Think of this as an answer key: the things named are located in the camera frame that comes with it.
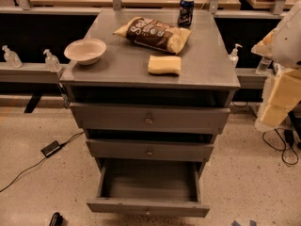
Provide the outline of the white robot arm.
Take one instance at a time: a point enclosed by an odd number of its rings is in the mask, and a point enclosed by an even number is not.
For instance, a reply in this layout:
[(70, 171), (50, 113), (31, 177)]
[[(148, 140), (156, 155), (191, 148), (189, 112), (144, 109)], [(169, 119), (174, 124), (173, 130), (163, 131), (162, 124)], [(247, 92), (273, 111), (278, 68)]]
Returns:
[(264, 82), (262, 103), (255, 128), (261, 132), (278, 128), (301, 101), (301, 1), (298, 1), (260, 42), (253, 54), (268, 57), (280, 66)]

